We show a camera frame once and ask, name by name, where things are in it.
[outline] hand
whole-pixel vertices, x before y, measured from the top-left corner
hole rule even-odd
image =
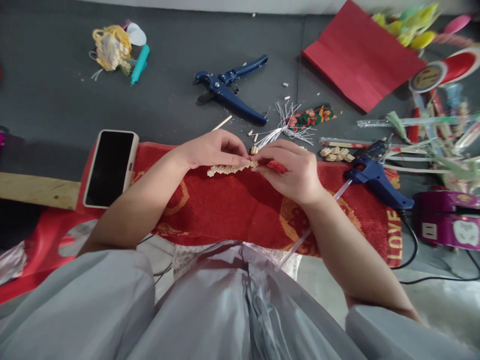
[[[315,205],[328,194],[319,180],[315,154],[291,141],[271,142],[251,159],[260,163],[275,160],[286,167],[284,174],[266,166],[253,167],[251,171],[262,174],[280,194],[301,207]]]
[[[170,151],[178,156],[189,169],[199,166],[247,164],[247,149],[244,143],[231,132],[214,130],[197,137]]]

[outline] red cloth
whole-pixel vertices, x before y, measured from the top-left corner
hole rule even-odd
[[[367,113],[427,65],[351,0],[302,54]]]
[[[138,180],[173,146],[144,142],[139,144],[132,181]],[[76,210],[100,217],[104,210],[82,204],[92,164],[93,151],[83,172]],[[318,176],[332,194],[343,184],[349,165],[318,163]],[[288,250],[309,227],[303,211],[258,173],[249,169],[236,174],[207,176],[208,167],[187,173],[158,222],[156,234],[176,244],[208,245],[223,240],[239,240],[265,248]],[[390,244],[388,208],[379,203],[366,186],[352,185],[339,200],[350,220],[365,235],[390,266],[401,261],[402,238]],[[320,256],[313,235],[297,251]]]

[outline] smartphone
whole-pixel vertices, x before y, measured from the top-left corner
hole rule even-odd
[[[106,209],[129,188],[138,145],[139,136],[132,131],[100,131],[83,205]]]

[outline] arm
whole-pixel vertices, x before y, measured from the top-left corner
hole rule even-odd
[[[243,166],[247,150],[225,130],[215,130],[165,154],[103,214],[78,256],[107,249],[135,249],[150,233],[190,169]]]
[[[301,206],[325,266],[342,288],[348,308],[376,305],[421,322],[393,272],[320,184],[314,154],[290,141],[278,140],[252,160],[275,160],[288,169],[285,174],[265,166],[252,171],[260,172],[281,194]]]

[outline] white guitar pick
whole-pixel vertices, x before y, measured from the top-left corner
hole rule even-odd
[[[143,46],[147,43],[147,35],[136,23],[130,23],[126,28],[126,33],[130,37],[132,45]]]

